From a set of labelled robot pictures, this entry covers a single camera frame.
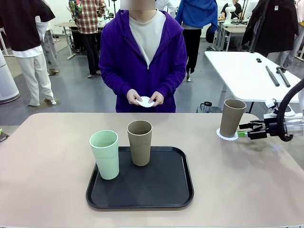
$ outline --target person in plaid shirt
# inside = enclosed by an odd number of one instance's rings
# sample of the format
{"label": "person in plaid shirt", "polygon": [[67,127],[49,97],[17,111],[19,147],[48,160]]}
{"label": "person in plaid shirt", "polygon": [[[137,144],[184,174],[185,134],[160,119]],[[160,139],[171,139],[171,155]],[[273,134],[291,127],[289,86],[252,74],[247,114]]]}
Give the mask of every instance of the person in plaid shirt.
{"label": "person in plaid shirt", "polygon": [[96,39],[98,32],[97,17],[104,15],[105,8],[106,4],[104,0],[82,0],[81,12],[76,18],[76,24],[82,37],[89,63],[90,74],[88,78],[100,74]]}

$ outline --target brown cup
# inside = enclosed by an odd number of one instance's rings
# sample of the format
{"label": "brown cup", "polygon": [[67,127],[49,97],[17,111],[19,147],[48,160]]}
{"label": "brown cup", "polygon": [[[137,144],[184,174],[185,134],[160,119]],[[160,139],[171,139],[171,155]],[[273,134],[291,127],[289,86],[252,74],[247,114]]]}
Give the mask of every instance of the brown cup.
{"label": "brown cup", "polygon": [[144,166],[150,161],[152,125],[148,121],[136,120],[127,126],[132,160],[137,166]]}
{"label": "brown cup", "polygon": [[237,99],[227,99],[224,102],[222,121],[219,133],[227,138],[232,138],[243,116],[246,104]]}

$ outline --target black jacket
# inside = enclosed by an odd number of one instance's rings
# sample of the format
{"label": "black jacket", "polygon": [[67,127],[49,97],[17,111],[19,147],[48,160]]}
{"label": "black jacket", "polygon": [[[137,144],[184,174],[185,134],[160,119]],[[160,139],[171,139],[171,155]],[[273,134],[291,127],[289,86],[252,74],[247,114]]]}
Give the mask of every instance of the black jacket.
{"label": "black jacket", "polygon": [[26,51],[40,45],[35,17],[41,22],[55,18],[42,0],[0,0],[0,28],[14,51]]}
{"label": "black jacket", "polygon": [[[256,22],[262,16],[265,1],[260,0],[253,9],[242,44],[252,39]],[[254,51],[272,53],[292,50],[295,34],[298,35],[298,32],[298,20],[293,0],[270,0]]]}

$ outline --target person in purple hoodie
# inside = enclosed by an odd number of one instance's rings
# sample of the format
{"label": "person in purple hoodie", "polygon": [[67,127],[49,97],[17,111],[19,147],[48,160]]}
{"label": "person in purple hoodie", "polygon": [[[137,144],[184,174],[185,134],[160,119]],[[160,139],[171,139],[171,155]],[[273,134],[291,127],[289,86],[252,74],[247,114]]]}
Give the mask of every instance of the person in purple hoodie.
{"label": "person in purple hoodie", "polygon": [[[150,0],[131,2],[102,32],[102,78],[117,95],[117,112],[174,113],[174,93],[186,75],[183,28],[155,10],[155,2],[153,7]],[[141,96],[155,101],[153,107],[139,106]]]}

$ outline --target red plaid shirt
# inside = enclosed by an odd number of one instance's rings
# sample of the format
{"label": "red plaid shirt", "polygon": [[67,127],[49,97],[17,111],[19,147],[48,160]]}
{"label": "red plaid shirt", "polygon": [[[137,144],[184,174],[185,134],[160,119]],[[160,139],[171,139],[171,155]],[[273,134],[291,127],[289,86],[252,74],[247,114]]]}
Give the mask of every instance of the red plaid shirt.
{"label": "red plaid shirt", "polygon": [[82,0],[81,13],[77,17],[76,24],[79,32],[83,34],[93,34],[98,32],[97,11],[105,12],[104,0]]}

